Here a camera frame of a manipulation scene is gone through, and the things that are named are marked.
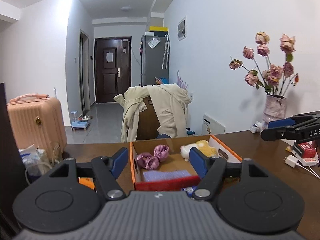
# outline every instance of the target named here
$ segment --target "pink vase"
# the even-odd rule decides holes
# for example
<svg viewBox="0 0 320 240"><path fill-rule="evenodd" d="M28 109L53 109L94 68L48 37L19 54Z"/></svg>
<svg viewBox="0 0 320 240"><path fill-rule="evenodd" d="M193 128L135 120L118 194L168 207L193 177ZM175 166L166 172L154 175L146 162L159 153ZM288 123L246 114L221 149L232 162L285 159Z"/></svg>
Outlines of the pink vase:
<svg viewBox="0 0 320 240"><path fill-rule="evenodd" d="M284 119L287 99L281 96L267 95L266 107L263 111L263 120L266 123Z"/></svg>

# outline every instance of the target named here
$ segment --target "doorway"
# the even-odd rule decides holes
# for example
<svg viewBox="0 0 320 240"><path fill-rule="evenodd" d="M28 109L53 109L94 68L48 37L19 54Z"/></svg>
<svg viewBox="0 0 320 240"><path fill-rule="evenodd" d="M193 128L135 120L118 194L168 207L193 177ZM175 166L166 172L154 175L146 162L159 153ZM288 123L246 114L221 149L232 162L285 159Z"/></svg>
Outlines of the doorway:
<svg viewBox="0 0 320 240"><path fill-rule="evenodd" d="M96 102L114 102L131 87L131 37L95 39Z"/></svg>
<svg viewBox="0 0 320 240"><path fill-rule="evenodd" d="M80 32L79 46L79 88L82 116L90 110L89 93L89 37Z"/></svg>

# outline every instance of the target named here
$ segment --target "ceiling light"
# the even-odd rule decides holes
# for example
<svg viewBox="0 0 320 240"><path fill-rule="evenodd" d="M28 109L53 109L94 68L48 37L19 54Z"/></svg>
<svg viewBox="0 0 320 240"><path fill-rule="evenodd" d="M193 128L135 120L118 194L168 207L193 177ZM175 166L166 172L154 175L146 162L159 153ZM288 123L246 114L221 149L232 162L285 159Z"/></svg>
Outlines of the ceiling light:
<svg viewBox="0 0 320 240"><path fill-rule="evenodd" d="M122 11L130 11L130 10L132 10L132 7L130 7L130 6L124 6L124 7L121 8L121 10L122 10Z"/></svg>

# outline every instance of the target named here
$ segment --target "pink suitcase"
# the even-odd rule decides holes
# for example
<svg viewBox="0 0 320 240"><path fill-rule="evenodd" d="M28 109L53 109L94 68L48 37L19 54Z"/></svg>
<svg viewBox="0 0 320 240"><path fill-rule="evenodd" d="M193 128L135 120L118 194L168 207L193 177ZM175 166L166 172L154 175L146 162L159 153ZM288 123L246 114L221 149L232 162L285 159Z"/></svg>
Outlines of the pink suitcase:
<svg viewBox="0 0 320 240"><path fill-rule="evenodd" d="M58 99L28 94L11 99L7 108L19 149L34 144L46 150L50 161L61 158L67 135Z"/></svg>

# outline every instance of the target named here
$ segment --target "silver screw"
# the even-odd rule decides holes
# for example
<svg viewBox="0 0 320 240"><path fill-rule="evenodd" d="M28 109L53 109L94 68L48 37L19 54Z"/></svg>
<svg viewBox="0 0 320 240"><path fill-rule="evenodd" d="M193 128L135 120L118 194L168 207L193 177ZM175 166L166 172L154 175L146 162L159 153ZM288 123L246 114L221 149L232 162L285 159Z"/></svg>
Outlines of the silver screw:
<svg viewBox="0 0 320 240"><path fill-rule="evenodd" d="M113 189L110 190L107 195L110 198L120 198L123 195L123 192L119 189Z"/></svg>
<svg viewBox="0 0 320 240"><path fill-rule="evenodd" d="M210 191L207 190L207 189L205 189L205 188L197 189L197 190L195 191L195 195L196 195L197 197L209 197L210 194L211 194Z"/></svg>

